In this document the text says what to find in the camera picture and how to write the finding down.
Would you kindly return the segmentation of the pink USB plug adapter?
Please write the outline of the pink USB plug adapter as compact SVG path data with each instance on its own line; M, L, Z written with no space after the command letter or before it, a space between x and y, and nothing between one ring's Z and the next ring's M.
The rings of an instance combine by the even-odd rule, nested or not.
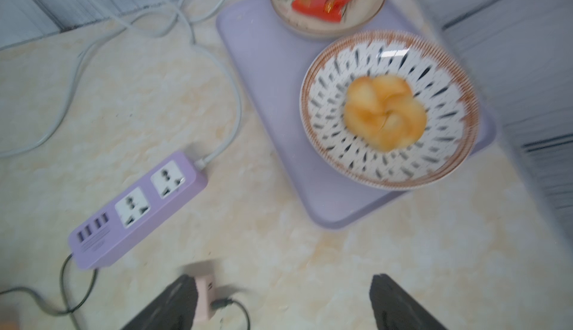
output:
M212 261L200 261L184 267L184 273L195 279L198 291L198 302L195 309L193 325L206 323L213 315L211 303L215 300L215 270Z

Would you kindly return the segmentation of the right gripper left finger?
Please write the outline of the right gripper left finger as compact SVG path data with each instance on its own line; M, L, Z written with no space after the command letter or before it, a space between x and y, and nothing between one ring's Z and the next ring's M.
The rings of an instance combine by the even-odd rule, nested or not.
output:
M124 325L122 330L191 329L197 305L195 279L182 275Z

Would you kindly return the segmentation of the purple power strip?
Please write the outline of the purple power strip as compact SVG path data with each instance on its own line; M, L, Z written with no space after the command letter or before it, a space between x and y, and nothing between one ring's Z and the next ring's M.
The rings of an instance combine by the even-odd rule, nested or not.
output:
M70 233L76 265L109 267L206 187L207 177L195 163L174 152Z

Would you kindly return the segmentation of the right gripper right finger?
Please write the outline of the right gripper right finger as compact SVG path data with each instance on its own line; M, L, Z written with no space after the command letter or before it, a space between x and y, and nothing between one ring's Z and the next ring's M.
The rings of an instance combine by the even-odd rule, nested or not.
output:
M369 298L378 329L446 330L387 274L373 276Z

